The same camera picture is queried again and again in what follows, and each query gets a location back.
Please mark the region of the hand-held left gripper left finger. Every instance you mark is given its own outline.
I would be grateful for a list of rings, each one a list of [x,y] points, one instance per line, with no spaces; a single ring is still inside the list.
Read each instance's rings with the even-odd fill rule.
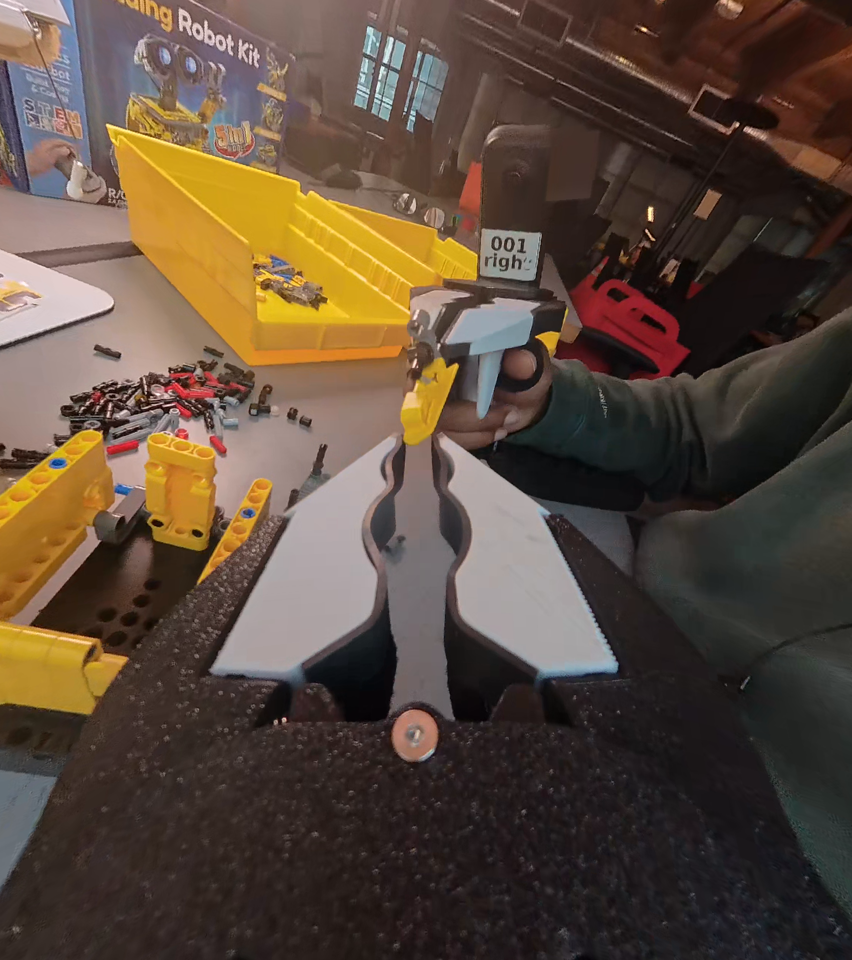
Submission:
[[[388,436],[297,503],[216,655],[217,677],[390,687],[384,548],[406,447]]]

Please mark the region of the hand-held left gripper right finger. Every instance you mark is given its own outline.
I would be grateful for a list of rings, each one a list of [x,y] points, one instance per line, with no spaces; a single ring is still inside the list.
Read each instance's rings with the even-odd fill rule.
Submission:
[[[463,535],[453,610],[536,682],[615,675],[617,659],[547,522],[548,513],[449,438],[433,438]]]

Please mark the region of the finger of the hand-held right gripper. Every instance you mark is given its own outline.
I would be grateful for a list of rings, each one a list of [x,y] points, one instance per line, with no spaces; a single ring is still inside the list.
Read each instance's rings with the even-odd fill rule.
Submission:
[[[439,354],[448,364],[523,347],[531,336],[537,303],[515,298],[493,298],[464,308],[437,336]]]
[[[416,287],[410,292],[408,356],[473,356],[473,340],[450,342],[460,316],[488,302],[483,287]]]

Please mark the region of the yellow grey lego arm assembly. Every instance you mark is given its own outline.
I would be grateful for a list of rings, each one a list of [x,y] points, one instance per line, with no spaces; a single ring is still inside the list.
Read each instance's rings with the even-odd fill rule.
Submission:
[[[432,437],[452,393],[459,364],[448,362],[431,330],[409,323],[406,391],[400,411],[403,441],[416,447]]]

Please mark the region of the grey grille yellow lego subassembly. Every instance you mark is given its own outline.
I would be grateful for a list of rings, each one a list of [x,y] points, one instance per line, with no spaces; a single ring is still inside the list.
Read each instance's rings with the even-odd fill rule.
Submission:
[[[290,511],[296,504],[315,493],[331,479],[331,475],[325,471],[325,456],[328,446],[322,443],[315,455],[309,475],[299,485],[292,488],[289,492],[286,511]]]

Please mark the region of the heap of lego parts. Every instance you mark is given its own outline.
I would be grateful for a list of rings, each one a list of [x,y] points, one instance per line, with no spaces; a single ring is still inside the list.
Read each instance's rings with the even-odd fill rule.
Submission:
[[[319,310],[328,302],[321,285],[306,279],[301,270],[275,254],[259,254],[253,258],[253,276],[257,299],[265,301],[275,295],[294,306]]]

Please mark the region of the pile of small lego pins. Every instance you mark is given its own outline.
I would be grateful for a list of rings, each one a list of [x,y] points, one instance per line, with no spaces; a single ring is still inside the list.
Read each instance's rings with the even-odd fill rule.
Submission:
[[[58,414],[64,425],[44,447],[8,447],[0,441],[0,470],[24,473],[84,431],[104,440],[109,458],[137,452],[159,434],[188,441],[189,425],[226,446],[226,432],[239,428],[240,411],[259,390],[250,368],[206,354],[136,378],[102,380],[69,395]]]

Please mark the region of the yellow black lego robot build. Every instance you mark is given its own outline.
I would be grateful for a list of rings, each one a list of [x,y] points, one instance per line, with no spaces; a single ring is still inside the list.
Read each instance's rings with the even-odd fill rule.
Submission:
[[[270,520],[255,479],[216,507],[208,444],[159,434],[107,457],[84,431],[0,495],[0,771],[53,778],[146,638]]]

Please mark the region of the yellow plastic parts bin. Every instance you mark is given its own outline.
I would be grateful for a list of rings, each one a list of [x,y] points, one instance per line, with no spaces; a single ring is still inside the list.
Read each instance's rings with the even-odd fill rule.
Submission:
[[[305,193],[294,179],[108,126],[133,243],[249,366],[389,358],[407,346],[433,232]],[[257,299],[253,258],[323,287],[319,310]]]
[[[424,247],[425,252],[420,257],[426,266],[443,280],[473,280],[476,277],[478,258],[475,253],[467,247],[461,246],[454,239],[441,238],[435,231],[426,229],[425,232],[432,235],[429,244]],[[576,333],[577,327],[573,320],[576,319],[577,315],[549,254],[546,254],[544,258],[543,282],[547,289],[552,290],[557,298],[563,301],[566,308],[559,332],[555,334],[546,333],[540,337],[547,345],[550,355],[555,357],[563,335],[568,332]]]

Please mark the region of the red plastic case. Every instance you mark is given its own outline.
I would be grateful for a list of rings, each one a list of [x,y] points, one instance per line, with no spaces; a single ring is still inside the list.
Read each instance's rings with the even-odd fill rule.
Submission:
[[[571,300],[580,330],[573,342],[557,348],[558,358],[615,378],[651,380],[671,377],[690,357],[679,341],[678,320],[625,281],[597,285],[589,275],[572,290]]]

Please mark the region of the paned window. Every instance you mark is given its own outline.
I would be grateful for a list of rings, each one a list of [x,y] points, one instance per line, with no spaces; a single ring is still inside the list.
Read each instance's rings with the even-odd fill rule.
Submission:
[[[416,121],[433,122],[444,92],[449,65],[439,48],[422,38],[412,57],[411,76],[403,108],[399,110],[397,89],[407,56],[408,33],[399,28],[384,34],[373,23],[367,24],[360,56],[360,68],[353,105],[384,123],[402,116],[412,133]]]

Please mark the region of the black tripod stand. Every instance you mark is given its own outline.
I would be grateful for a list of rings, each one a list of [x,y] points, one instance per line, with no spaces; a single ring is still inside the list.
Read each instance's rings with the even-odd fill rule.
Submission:
[[[745,133],[750,129],[761,132],[772,131],[780,123],[779,116],[773,110],[756,100],[739,97],[729,98],[724,101],[721,110],[725,114],[724,117],[732,121],[731,132],[728,134],[726,142],[715,161],[707,172],[698,179],[688,196],[683,199],[683,202],[675,211],[670,224],[661,234],[657,235],[656,243],[652,248],[654,262],[659,262],[668,253],[670,244],[682,223],[699,207],[710,188],[711,181],[719,173],[722,163],[727,159],[731,150],[738,145]]]

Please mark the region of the person's green sweatshirt torso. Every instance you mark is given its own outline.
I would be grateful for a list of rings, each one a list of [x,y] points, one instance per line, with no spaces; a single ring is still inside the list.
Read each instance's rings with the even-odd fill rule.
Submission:
[[[719,669],[807,857],[852,920],[852,477],[805,456],[651,522],[643,587]]]

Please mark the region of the blue robot kit box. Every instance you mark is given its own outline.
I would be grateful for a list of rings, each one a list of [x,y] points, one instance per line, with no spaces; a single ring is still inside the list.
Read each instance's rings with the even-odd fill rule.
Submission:
[[[108,127],[278,173],[293,54],[192,1],[73,3],[99,203],[123,209]]]

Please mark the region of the white instruction booklet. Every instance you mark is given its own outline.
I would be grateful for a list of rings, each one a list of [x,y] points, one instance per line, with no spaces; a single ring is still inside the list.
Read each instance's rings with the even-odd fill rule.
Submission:
[[[101,289],[0,249],[0,350],[102,316]]]

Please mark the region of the blue toy box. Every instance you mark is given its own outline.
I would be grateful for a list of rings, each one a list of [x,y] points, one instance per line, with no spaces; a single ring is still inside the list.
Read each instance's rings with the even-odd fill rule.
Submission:
[[[99,204],[107,193],[93,168],[72,26],[55,26],[36,64],[0,60],[0,167],[12,186],[49,199]]]

